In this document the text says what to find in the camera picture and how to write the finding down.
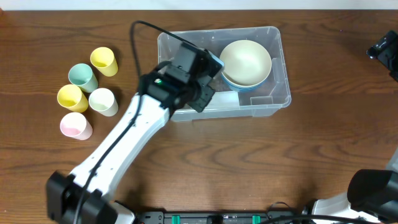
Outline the dark blue bowl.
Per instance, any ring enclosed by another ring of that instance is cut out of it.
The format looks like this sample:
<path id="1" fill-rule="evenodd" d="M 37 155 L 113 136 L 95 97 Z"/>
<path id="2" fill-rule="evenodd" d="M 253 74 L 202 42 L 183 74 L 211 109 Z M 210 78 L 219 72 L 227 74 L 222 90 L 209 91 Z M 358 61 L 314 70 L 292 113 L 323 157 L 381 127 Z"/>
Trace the dark blue bowl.
<path id="1" fill-rule="evenodd" d="M 261 86 L 234 86 L 234 85 L 229 85 L 228 86 L 231 90 L 236 91 L 236 92 L 248 92 L 248 91 L 254 91 Z"/>
<path id="2" fill-rule="evenodd" d="M 222 72 L 221 73 L 221 78 L 223 79 L 223 81 L 229 86 L 229 85 L 234 85 L 234 86 L 242 86 L 242 85 L 238 85 L 238 84 L 235 84 L 235 83 L 233 83 L 233 82 L 231 82 L 231 81 L 229 81 L 228 79 L 227 79 L 227 76 Z M 266 83 L 267 82 L 267 79 L 264 79 L 262 82 L 260 82 L 260 83 L 258 83 L 258 84 L 256 84 L 256 85 L 251 85 L 251 86 L 258 86 L 258 85 L 263 85 L 264 83 Z"/>

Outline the beige large bowl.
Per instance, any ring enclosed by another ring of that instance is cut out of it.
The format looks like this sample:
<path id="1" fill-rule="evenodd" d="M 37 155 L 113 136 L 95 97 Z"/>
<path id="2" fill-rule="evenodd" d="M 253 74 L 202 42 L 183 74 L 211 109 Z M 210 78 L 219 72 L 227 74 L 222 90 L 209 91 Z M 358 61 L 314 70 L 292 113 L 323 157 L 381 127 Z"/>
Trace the beige large bowl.
<path id="1" fill-rule="evenodd" d="M 267 79 L 272 69 L 270 53 L 252 40 L 237 40 L 221 52 L 223 73 L 227 79 L 242 86 L 256 85 Z"/>

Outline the yellow cup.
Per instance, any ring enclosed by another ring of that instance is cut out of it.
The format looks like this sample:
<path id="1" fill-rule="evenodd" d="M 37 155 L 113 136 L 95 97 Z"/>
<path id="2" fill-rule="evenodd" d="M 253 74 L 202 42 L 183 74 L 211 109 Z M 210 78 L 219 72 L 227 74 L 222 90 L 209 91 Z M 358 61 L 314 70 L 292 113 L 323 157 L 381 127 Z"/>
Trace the yellow cup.
<path id="1" fill-rule="evenodd" d="M 88 109 L 88 100 L 81 89 L 73 84 L 68 84 L 57 93 L 57 101 L 60 106 L 74 112 L 82 113 Z"/>
<path id="2" fill-rule="evenodd" d="M 114 53 L 107 47 L 98 47 L 90 55 L 91 64 L 104 76 L 112 77 L 118 72 L 118 64 Z"/>

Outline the cream white cup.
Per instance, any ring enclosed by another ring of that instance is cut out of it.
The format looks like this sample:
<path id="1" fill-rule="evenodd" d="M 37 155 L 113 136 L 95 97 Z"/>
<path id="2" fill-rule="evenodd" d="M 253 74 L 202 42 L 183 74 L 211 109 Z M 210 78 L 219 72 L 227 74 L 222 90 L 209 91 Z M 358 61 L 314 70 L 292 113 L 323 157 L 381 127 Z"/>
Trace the cream white cup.
<path id="1" fill-rule="evenodd" d="M 88 99 L 89 106 L 103 116 L 114 116 L 119 109 L 113 92 L 107 88 L 94 90 Z"/>

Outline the green cup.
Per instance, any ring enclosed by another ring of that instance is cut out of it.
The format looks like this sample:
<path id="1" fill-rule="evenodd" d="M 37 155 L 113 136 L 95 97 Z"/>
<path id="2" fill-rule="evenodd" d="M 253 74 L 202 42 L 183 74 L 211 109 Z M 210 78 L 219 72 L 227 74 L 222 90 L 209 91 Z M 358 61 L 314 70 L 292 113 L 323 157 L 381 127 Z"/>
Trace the green cup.
<path id="1" fill-rule="evenodd" d="M 91 67 L 85 63 L 78 63 L 69 70 L 68 79 L 71 84 L 78 86 L 86 93 L 92 93 L 98 88 L 98 81 Z"/>

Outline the pink cup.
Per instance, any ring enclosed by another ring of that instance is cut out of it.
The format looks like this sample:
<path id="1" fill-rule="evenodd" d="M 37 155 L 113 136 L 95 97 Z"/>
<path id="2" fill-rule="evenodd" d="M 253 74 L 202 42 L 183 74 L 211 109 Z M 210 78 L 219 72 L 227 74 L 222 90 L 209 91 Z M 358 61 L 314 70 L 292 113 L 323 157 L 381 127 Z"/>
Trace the pink cup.
<path id="1" fill-rule="evenodd" d="M 66 114 L 60 122 L 60 130 L 63 135 L 77 140 L 87 140 L 93 134 L 93 128 L 85 116 L 72 112 Z"/>

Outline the blue cup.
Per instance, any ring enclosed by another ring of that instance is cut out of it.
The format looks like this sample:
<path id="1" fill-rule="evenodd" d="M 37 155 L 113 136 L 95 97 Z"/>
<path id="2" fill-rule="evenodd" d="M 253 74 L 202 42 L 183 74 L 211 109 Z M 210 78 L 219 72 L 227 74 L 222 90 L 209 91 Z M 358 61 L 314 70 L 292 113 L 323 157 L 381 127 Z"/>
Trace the blue cup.
<path id="1" fill-rule="evenodd" d="M 215 54 L 213 54 L 210 50 L 208 51 L 212 61 L 217 64 L 218 70 L 222 71 L 224 69 L 224 62 L 219 59 Z"/>

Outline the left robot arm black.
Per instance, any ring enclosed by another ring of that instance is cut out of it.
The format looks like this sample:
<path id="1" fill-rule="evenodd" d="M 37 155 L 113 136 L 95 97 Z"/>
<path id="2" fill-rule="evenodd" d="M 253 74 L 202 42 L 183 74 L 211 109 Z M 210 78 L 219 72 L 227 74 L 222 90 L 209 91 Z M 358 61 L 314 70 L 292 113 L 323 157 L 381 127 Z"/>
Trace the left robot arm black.
<path id="1" fill-rule="evenodd" d="M 55 171 L 46 183 L 47 215 L 57 223 L 134 223 L 136 215 L 113 200 L 128 167 L 176 110 L 202 112 L 209 85 L 224 63 L 206 49 L 182 42 L 171 61 L 139 79 L 137 93 L 119 123 L 69 175 Z"/>

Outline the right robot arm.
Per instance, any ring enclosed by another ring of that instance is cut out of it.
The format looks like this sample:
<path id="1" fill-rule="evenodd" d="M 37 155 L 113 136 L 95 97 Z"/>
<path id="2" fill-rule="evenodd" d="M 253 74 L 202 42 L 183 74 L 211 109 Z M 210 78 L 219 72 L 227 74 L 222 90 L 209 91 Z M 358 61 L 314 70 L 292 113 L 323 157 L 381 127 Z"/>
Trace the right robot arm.
<path id="1" fill-rule="evenodd" d="M 390 30 L 366 54 L 381 62 L 397 80 L 397 33 Z M 397 153 L 384 170 L 357 171 L 348 191 L 316 200 L 304 210 L 308 215 L 325 215 L 364 220 L 371 223 L 397 222 Z"/>

